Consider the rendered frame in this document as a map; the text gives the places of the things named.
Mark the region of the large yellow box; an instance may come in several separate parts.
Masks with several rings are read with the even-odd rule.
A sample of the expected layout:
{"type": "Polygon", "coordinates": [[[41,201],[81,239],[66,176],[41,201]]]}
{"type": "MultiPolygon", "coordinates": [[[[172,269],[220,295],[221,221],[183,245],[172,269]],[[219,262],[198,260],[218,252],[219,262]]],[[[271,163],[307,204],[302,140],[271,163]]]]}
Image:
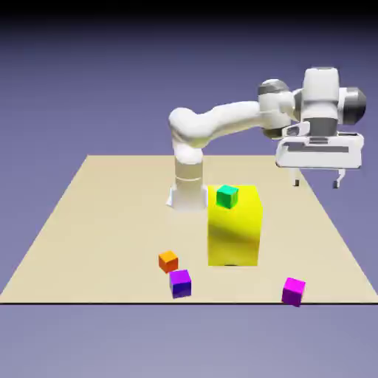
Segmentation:
{"type": "Polygon", "coordinates": [[[207,187],[207,260],[210,266],[254,267],[258,264],[263,206],[254,185],[232,189],[231,208],[217,202],[221,185],[207,187]]]}

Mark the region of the small purple cube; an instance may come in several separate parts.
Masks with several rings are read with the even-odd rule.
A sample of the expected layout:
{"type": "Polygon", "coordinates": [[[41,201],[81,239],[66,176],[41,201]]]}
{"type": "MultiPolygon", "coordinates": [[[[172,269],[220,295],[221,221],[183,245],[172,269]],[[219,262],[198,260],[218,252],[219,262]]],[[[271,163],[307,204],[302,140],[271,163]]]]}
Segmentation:
{"type": "Polygon", "coordinates": [[[191,277],[186,269],[169,272],[169,284],[173,298],[191,296],[191,277]]]}

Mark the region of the small orange cube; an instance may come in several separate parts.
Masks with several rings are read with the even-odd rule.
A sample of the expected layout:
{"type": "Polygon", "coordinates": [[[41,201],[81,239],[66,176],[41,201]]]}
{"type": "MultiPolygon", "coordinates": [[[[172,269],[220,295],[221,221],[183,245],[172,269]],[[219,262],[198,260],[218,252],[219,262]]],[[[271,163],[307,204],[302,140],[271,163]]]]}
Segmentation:
{"type": "Polygon", "coordinates": [[[179,268],[178,256],[173,251],[166,251],[158,255],[158,263],[160,269],[169,273],[179,268]]]}

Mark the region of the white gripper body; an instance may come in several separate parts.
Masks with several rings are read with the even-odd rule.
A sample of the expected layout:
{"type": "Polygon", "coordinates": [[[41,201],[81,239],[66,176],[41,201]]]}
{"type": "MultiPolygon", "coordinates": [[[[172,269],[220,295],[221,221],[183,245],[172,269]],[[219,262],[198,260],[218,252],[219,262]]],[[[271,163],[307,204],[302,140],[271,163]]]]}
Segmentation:
{"type": "Polygon", "coordinates": [[[281,168],[358,169],[362,165],[364,137],[339,133],[332,137],[284,137],[275,153],[281,168]]]}

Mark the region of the small magenta cube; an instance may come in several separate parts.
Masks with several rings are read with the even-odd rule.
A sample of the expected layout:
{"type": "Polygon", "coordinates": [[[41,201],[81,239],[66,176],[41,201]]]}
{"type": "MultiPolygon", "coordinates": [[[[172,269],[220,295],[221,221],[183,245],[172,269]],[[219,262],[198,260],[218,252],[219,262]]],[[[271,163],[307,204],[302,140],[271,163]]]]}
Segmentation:
{"type": "Polygon", "coordinates": [[[306,282],[295,278],[287,278],[283,285],[281,302],[300,307],[306,282]]]}

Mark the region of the small green cube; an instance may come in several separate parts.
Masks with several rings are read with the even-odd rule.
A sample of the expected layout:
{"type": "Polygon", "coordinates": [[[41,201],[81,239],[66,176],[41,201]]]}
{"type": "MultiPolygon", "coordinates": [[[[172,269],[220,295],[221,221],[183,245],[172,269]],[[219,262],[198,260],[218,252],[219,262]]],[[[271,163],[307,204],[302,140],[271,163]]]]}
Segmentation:
{"type": "Polygon", "coordinates": [[[216,204],[220,207],[232,209],[238,202],[238,192],[237,187],[222,185],[216,191],[216,204]]]}

